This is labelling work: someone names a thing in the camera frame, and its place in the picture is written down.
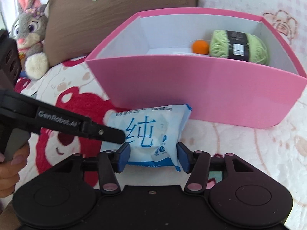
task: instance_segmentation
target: wet wipes package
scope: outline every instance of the wet wipes package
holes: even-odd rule
[[[175,166],[180,171],[176,143],[192,108],[169,105],[111,114],[107,126],[121,129],[131,145],[128,164],[144,167]],[[101,151],[117,150],[119,144],[103,142]]]

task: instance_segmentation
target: pink box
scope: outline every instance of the pink box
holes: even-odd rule
[[[191,52],[216,29],[251,33],[267,45],[269,67]],[[280,123],[301,96],[306,72],[261,16],[212,8],[135,14],[87,57],[115,106],[139,109],[188,103],[192,119],[253,128]]]

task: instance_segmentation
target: red bear print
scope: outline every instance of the red bear print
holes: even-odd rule
[[[18,80],[17,84],[15,85],[14,91],[17,93],[21,93],[23,89],[25,89],[29,84],[31,80],[27,78],[21,78]]]
[[[73,67],[75,65],[78,65],[78,64],[81,64],[85,61],[85,57],[82,57],[82,58],[77,58],[77,59],[71,59],[71,60],[66,60],[64,61],[62,64],[63,66],[65,67]]]
[[[59,95],[56,106],[90,117],[96,123],[103,124],[106,114],[120,112],[110,100],[104,101],[93,93],[79,93],[78,87],[72,87]],[[82,153],[84,157],[96,156],[100,151],[101,141],[70,136],[55,131],[42,129],[36,144],[36,166],[41,174],[53,165],[73,153]],[[98,182],[96,172],[85,174],[84,180],[91,186]]]
[[[219,153],[216,153],[216,154],[214,154],[213,157],[220,157],[220,158],[223,158],[223,155],[221,155],[221,154],[219,154]]]

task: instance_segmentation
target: metal pin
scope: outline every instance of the metal pin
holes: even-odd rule
[[[106,183],[102,186],[105,191],[114,191],[118,189],[117,184],[115,183]]]
[[[203,186],[199,183],[190,183],[188,185],[188,190],[191,190],[191,191],[199,191],[202,189],[203,189]]]

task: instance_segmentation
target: green yarn ball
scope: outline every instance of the green yarn ball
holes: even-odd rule
[[[246,34],[249,46],[249,62],[268,65],[269,54],[263,41],[255,35]],[[229,40],[225,30],[215,30],[212,35],[209,54],[212,57],[228,58]]]

